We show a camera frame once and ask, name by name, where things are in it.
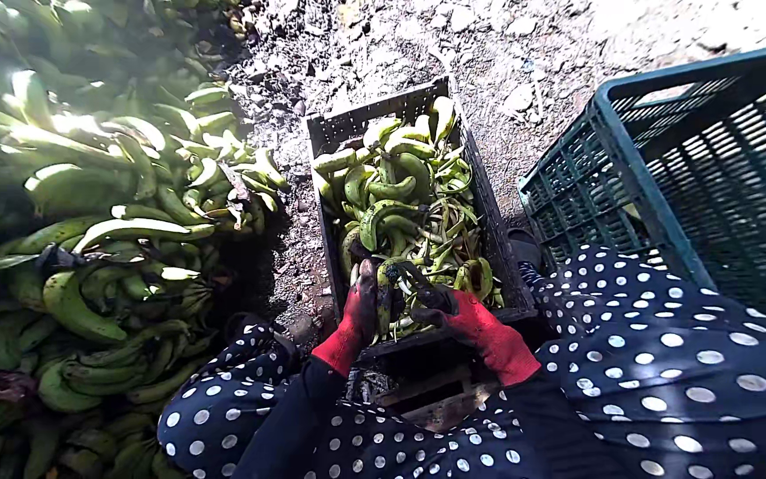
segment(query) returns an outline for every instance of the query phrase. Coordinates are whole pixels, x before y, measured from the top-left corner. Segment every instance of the soil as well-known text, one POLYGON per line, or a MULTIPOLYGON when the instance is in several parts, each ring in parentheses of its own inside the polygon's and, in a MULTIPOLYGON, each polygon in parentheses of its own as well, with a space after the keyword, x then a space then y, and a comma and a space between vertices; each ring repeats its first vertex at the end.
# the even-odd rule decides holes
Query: soil
POLYGON ((291 190, 255 240, 268 253, 242 243, 226 255, 247 265, 233 288, 249 296, 242 308, 285 323, 331 306, 304 115, 451 71, 501 213, 518 225, 516 179, 602 82, 762 48, 766 0, 269 0, 256 25, 252 58, 227 72, 258 120, 251 141, 275 149, 291 190))

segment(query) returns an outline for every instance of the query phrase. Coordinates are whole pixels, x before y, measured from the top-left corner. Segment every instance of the red glove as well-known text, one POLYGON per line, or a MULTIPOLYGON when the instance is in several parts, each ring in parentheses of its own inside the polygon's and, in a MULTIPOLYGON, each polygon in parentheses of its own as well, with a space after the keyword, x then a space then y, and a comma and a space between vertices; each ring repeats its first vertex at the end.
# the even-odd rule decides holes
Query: red glove
POLYGON ((420 323, 449 326, 473 344, 484 357, 484 364, 498 374, 505 386, 516 385, 539 370, 539 362, 531 354, 522 336, 504 326, 484 308, 472 293, 447 290, 453 314, 440 310, 413 310, 412 318, 420 323))
POLYGON ((377 322, 377 273, 369 260, 359 267, 359 279, 347 292, 339 328, 313 349, 313 356, 344 377, 359 351, 371 343, 377 322))

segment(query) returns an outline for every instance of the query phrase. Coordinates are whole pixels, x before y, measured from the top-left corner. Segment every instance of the teal plastic crate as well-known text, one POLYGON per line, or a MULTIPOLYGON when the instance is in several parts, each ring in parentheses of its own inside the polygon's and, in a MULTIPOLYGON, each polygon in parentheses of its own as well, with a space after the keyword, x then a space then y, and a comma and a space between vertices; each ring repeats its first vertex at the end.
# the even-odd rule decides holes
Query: teal plastic crate
POLYGON ((604 83, 518 187, 550 263, 610 245, 766 313, 766 49, 604 83))

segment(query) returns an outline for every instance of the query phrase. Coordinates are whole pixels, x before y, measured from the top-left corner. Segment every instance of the plastic crate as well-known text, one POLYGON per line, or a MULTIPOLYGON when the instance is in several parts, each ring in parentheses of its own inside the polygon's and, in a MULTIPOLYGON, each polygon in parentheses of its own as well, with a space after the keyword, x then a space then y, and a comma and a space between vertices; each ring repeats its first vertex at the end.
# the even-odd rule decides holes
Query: plastic crate
MULTIPOLYGON (((368 120, 395 114, 406 122, 415 122, 419 115, 429 111, 435 98, 443 95, 454 100, 459 116, 457 125, 454 126, 450 136, 452 143, 465 145, 462 158, 473 169, 472 191, 475 195, 475 213, 483 217, 481 220, 482 253, 492 266, 493 275, 502 283, 501 294, 504 297, 505 309, 494 310, 493 313, 503 322, 533 316, 535 315, 533 298, 530 292, 523 288, 522 278, 519 276, 513 261, 505 223, 501 219, 498 204, 495 203, 495 194, 489 185, 484 162, 477 152, 477 145, 456 97, 455 82, 450 75, 436 78, 432 82, 353 108, 342 114, 310 116, 306 119, 306 128, 309 130, 310 159, 315 158, 320 153, 333 153, 339 147, 340 142, 362 136, 367 128, 368 120)), ((321 233, 324 236, 324 252, 327 256, 327 270, 333 293, 335 314, 337 319, 341 319, 342 306, 347 298, 348 286, 339 265, 339 235, 333 223, 336 218, 325 211, 321 198, 318 198, 318 215, 321 233)), ((448 336, 450 333, 447 330, 414 334, 399 339, 397 342, 392 340, 367 348, 363 352, 362 358, 388 354, 399 349, 439 341, 448 336)))
POLYGON ((519 190, 554 262, 610 245, 766 313, 766 49, 604 83, 519 190))

